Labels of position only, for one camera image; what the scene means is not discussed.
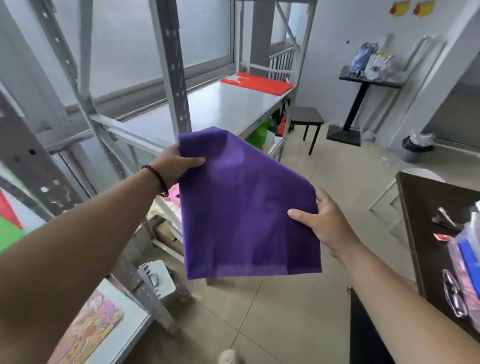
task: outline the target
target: purple fabric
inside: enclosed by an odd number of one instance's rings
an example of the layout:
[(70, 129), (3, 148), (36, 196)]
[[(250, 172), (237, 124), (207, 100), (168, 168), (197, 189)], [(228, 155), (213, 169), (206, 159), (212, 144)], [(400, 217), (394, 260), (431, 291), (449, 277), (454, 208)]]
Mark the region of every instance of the purple fabric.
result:
[(320, 243), (287, 215), (317, 213), (305, 178), (216, 127), (179, 135), (180, 154), (206, 163), (180, 178), (188, 279), (320, 273)]

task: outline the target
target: left hand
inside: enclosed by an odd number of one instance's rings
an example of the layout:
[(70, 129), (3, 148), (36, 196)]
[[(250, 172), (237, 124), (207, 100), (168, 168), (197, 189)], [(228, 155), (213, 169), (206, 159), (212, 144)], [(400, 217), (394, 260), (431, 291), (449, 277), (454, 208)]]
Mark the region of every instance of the left hand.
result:
[(160, 173), (167, 187), (170, 188), (187, 169), (199, 167), (204, 163), (204, 157), (182, 157), (179, 153), (179, 145), (175, 144), (165, 149), (150, 165)]

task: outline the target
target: small white stool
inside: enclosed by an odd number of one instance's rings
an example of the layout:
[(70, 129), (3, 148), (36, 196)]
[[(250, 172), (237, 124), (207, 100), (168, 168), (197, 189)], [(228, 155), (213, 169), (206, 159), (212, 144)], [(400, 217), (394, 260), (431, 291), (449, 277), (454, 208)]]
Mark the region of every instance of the small white stool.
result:
[[(432, 172), (431, 170), (427, 170), (425, 168), (407, 168), (407, 169), (404, 169), (402, 172), (413, 174), (414, 176), (428, 178), (430, 180), (434, 180), (438, 182), (445, 182), (443, 178), (440, 177), (438, 174)], [(375, 200), (375, 202), (368, 208), (368, 210), (372, 211), (375, 205), (379, 203), (380, 200), (384, 198), (385, 195), (388, 193), (388, 191), (390, 191), (394, 186), (396, 186), (396, 180), (393, 180), (392, 183), (388, 185), (385, 191), (382, 192), (382, 194)], [(390, 201), (390, 205), (393, 206), (398, 199), (399, 199), (399, 196), (397, 193), (396, 196), (393, 198), (393, 200)], [(402, 221), (403, 221), (403, 218), (398, 219), (395, 222), (395, 224), (393, 224), (392, 227), (388, 230), (388, 232), (392, 233), (393, 229), (395, 229), (398, 225), (400, 225)]]

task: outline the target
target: green bag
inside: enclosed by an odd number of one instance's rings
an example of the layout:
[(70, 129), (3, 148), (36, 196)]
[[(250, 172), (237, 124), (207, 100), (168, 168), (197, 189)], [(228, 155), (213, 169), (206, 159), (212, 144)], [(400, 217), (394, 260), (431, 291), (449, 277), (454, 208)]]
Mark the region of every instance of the green bag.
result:
[(267, 121), (262, 123), (253, 133), (245, 138), (245, 141), (248, 144), (253, 145), (255, 148), (260, 149), (263, 151), (263, 146), (265, 144), (265, 140), (267, 140), (267, 132), (268, 127), (270, 126), (271, 118), (268, 118)]

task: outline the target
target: right hand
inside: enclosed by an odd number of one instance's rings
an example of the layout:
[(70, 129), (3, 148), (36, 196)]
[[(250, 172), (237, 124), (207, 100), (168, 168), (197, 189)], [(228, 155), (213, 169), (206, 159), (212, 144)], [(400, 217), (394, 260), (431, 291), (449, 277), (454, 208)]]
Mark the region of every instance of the right hand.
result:
[(361, 245), (360, 239), (330, 195), (320, 187), (315, 188), (315, 194), (318, 214), (290, 209), (288, 216), (311, 228), (334, 256), (341, 257), (351, 246)]

